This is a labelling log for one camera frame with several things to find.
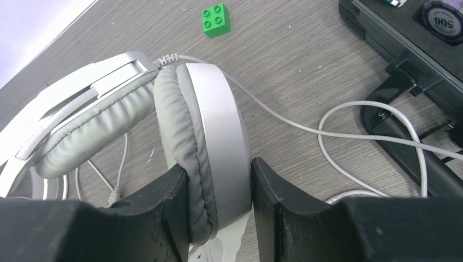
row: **white cable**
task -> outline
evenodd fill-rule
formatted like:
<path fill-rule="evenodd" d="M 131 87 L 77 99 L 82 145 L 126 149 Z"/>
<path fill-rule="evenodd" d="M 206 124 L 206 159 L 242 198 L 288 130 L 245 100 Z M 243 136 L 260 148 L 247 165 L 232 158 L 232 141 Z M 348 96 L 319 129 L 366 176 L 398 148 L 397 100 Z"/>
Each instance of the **white cable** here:
<path fill-rule="evenodd" d="M 126 143 L 124 145 L 124 154 L 122 155 L 121 165 L 119 166 L 119 171 L 117 172 L 117 183 L 116 183 L 117 188 L 119 187 L 121 183 L 122 168 L 124 167 L 124 162 L 126 161 L 127 147 L 129 144 L 129 136 L 127 135 L 127 133 L 124 136 L 126 138 Z"/>
<path fill-rule="evenodd" d="M 63 176 L 63 200 L 68 199 L 69 177 L 68 174 Z"/>
<path fill-rule="evenodd" d="M 420 142 L 418 134 L 415 131 L 415 128 L 413 127 L 412 122 L 410 122 L 410 120 L 402 112 L 400 112 L 399 110 L 397 110 L 396 108 L 394 108 L 394 107 L 392 107 L 390 105 L 379 103 L 379 102 L 373 102 L 373 101 L 354 101 L 354 102 L 348 102 L 348 103 L 344 103 L 344 104 L 341 104 L 341 105 L 338 105 L 338 106 L 334 107 L 333 109 L 328 111 L 323 116 L 322 120 L 320 121 L 320 124 L 318 125 L 318 130 L 322 130 L 323 124 L 325 123 L 327 118 L 331 114 L 333 114 L 334 112 L 336 112 L 336 111 L 338 111 L 340 109 L 349 107 L 349 106 L 356 106 L 356 105 L 375 106 L 375 107 L 386 109 L 386 110 L 392 112 L 407 127 L 407 130 L 410 132 L 410 135 L 411 135 L 413 141 Z M 329 156 L 329 154 L 328 154 L 328 152 L 327 152 L 327 150 L 326 150 L 326 148 L 325 148 L 325 146 L 323 144 L 322 136 L 321 135 L 317 135 L 317 136 L 318 136 L 318 144 L 320 145 L 320 149 L 322 150 L 323 155 L 325 156 L 325 158 L 328 160 L 328 162 L 335 169 L 337 169 L 341 174 L 345 175 L 346 177 L 348 177 L 352 181 L 356 182 L 357 184 L 359 184 L 359 185 L 361 185 L 361 186 L 363 186 L 363 187 L 365 187 L 365 188 L 367 188 L 367 189 L 369 189 L 369 190 L 371 190 L 371 191 L 373 191 L 373 192 L 375 192 L 375 193 L 377 193 L 379 195 L 382 195 L 383 197 L 388 197 L 388 195 L 386 195 L 385 193 L 383 193 L 380 190 L 378 190 L 378 189 L 376 189 L 376 188 L 374 188 L 372 186 L 369 186 L 368 184 L 362 182 L 358 178 L 354 177 L 353 175 L 349 174 L 347 171 L 342 169 L 338 164 L 336 164 L 336 162 Z M 423 150 L 421 148 L 419 148 L 419 147 L 416 147 L 416 150 L 417 150 L 418 163 L 419 163 L 420 172 L 421 172 L 421 196 L 422 197 L 427 197 L 428 196 L 428 172 L 427 172 L 427 169 L 426 169 L 426 160 L 424 158 Z"/>
<path fill-rule="evenodd" d="M 32 198 L 30 198 L 30 197 L 28 197 L 28 196 L 22 196 L 22 195 L 11 196 L 11 197 L 9 197 L 8 199 L 25 199 L 25 200 L 32 200 Z"/>
<path fill-rule="evenodd" d="M 179 58 L 181 60 L 195 62 L 195 63 L 207 63 L 205 61 L 202 61 L 200 59 L 190 57 L 190 56 L 181 55 L 181 56 L 179 56 Z M 271 110 L 268 106 L 266 106 L 264 103 L 262 103 L 259 99 L 257 99 L 253 94 L 251 94 L 247 89 L 245 89 L 243 87 L 243 85 L 238 83 L 233 77 L 231 77 L 229 74 L 227 74 L 224 71 L 222 71 L 222 72 L 223 72 L 224 76 L 230 82 L 232 82 L 235 86 L 237 86 L 240 90 L 242 90 L 246 95 L 248 95 L 259 106 L 261 106 L 263 109 L 265 109 L 267 112 L 269 112 L 270 114 L 272 114 L 273 116 L 275 116 L 279 120 L 281 120 L 281 121 L 283 121 L 283 122 L 285 122 L 287 124 L 290 124 L 291 126 L 294 126 L 294 127 L 297 127 L 297 128 L 302 129 L 302 130 L 305 130 L 305 131 L 308 131 L 308 132 L 311 132 L 311 133 L 315 133 L 315 134 L 318 134 L 318 135 L 326 135 L 326 136 L 333 136 L 333 137 L 338 137 L 338 138 L 350 138 L 350 139 L 380 140 L 380 141 L 388 141 L 388 142 L 394 142 L 394 143 L 398 143 L 398 144 L 404 144 L 404 145 L 408 145 L 408 146 L 414 146 L 414 147 L 417 147 L 417 148 L 428 150 L 428 151 L 431 151 L 431 152 L 434 152 L 434 153 L 443 154 L 445 156 L 452 157 L 452 158 L 458 159 L 460 161 L 463 161 L 463 156 L 458 154 L 458 153 L 454 153 L 454 152 L 450 152 L 450 151 L 447 151 L 447 150 L 444 150 L 444 149 L 441 149 L 441 148 L 438 148 L 438 147 L 433 147 L 433 146 L 429 146 L 429 145 L 426 145 L 426 144 L 422 144 L 422 143 L 417 142 L 417 141 L 410 141 L 410 140 L 406 140 L 406 139 L 399 139 L 399 138 L 393 138 L 393 137 L 389 137 L 389 136 L 380 136 L 380 135 L 355 135 L 355 134 L 332 133 L 332 132 L 325 132 L 325 131 L 322 131 L 322 130 L 316 130 L 316 129 L 313 129 L 313 128 L 303 126 L 301 124 L 298 124 L 298 123 L 296 123 L 294 121 L 291 121 L 291 120 L 277 114 L 276 112 Z M 422 171 L 422 174 L 426 175 L 425 165 L 423 165 L 423 163 L 424 162 L 421 161 L 420 170 Z M 426 185 L 426 187 L 422 188 L 422 195 L 424 195 L 423 191 L 427 188 L 427 177 L 423 176 L 422 182 Z"/>
<path fill-rule="evenodd" d="M 79 167 L 75 169 L 75 189 L 77 190 L 77 197 L 80 201 L 83 201 L 82 195 L 80 194 L 80 186 L 79 186 Z"/>
<path fill-rule="evenodd" d="M 95 170 L 95 172 L 98 174 L 98 176 L 103 180 L 103 182 L 107 185 L 109 190 L 114 191 L 114 188 L 112 185 L 109 183 L 109 181 L 106 179 L 106 177 L 103 176 L 103 174 L 98 170 L 98 168 L 93 164 L 91 160 L 87 160 L 87 163 Z"/>
<path fill-rule="evenodd" d="M 357 196 L 365 196 L 365 197 L 375 197 L 375 198 L 380 198 L 382 195 L 379 195 L 375 192 L 371 192 L 368 190 L 351 190 L 351 191 L 346 191 L 342 192 L 341 194 L 335 195 L 328 199 L 326 202 L 330 205 L 334 205 L 337 203 L 339 200 L 346 198 L 346 197 L 357 197 Z"/>

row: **white headphones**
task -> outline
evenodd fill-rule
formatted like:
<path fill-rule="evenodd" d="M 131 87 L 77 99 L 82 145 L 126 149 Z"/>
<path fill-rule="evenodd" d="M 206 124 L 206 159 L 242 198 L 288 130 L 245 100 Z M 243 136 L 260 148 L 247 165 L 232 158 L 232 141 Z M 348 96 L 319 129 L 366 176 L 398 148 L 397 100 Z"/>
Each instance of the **white headphones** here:
<path fill-rule="evenodd" d="M 188 173 L 190 242 L 203 244 L 248 212 L 250 149 L 227 80 L 213 64 L 175 68 L 167 64 L 177 55 L 163 58 L 124 53 L 40 92 L 0 133 L 0 197 L 30 170 L 33 197 L 56 199 L 58 177 L 156 109 L 168 167 Z"/>

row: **cable connector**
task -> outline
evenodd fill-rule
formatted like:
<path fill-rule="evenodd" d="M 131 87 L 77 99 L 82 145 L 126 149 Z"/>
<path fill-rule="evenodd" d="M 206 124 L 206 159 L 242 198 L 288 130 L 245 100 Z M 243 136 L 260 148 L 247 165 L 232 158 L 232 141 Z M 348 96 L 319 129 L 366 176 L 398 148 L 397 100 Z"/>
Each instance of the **cable connector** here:
<path fill-rule="evenodd" d="M 115 187 L 108 198 L 109 206 L 111 206 L 112 204 L 114 204 L 115 202 L 119 200 L 121 200 L 121 189 L 118 187 Z"/>
<path fill-rule="evenodd" d="M 155 67 L 157 67 L 157 69 L 161 70 L 163 67 L 167 66 L 168 64 L 176 63 L 179 60 L 180 60 L 179 55 L 176 53 L 172 53 L 170 55 L 166 55 L 161 58 L 158 58 L 157 60 L 153 62 L 153 64 L 155 65 Z"/>

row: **ear cushion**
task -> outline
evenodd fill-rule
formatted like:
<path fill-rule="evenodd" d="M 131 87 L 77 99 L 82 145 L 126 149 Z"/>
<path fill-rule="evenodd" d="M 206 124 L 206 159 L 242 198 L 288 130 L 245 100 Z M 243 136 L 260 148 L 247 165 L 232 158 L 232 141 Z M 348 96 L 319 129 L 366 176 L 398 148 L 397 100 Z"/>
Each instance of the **ear cushion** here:
<path fill-rule="evenodd" d="M 37 150 L 36 172 L 48 179 L 67 174 L 131 130 L 155 109 L 158 73 L 135 79 L 53 133 Z"/>
<path fill-rule="evenodd" d="M 185 65 L 156 78 L 154 99 L 164 150 L 188 173 L 190 243 L 202 245 L 218 230 L 203 122 Z"/>

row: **black case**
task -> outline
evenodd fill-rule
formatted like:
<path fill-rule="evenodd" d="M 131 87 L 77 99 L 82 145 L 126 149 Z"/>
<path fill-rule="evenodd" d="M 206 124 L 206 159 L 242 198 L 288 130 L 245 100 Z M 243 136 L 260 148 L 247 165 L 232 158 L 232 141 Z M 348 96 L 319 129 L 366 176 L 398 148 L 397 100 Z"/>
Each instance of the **black case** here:
<path fill-rule="evenodd" d="M 412 0 L 397 8 L 380 0 L 340 0 L 343 21 L 390 64 L 390 74 L 366 99 L 389 104 L 410 91 L 426 95 L 456 120 L 463 122 L 463 44 L 452 46 L 421 23 L 426 0 Z M 361 110 L 369 134 L 411 139 L 405 126 L 389 112 L 370 106 Z M 420 182 L 415 148 L 378 142 L 413 178 Z M 463 197 L 463 181 L 435 154 L 425 152 L 429 193 L 435 197 Z"/>

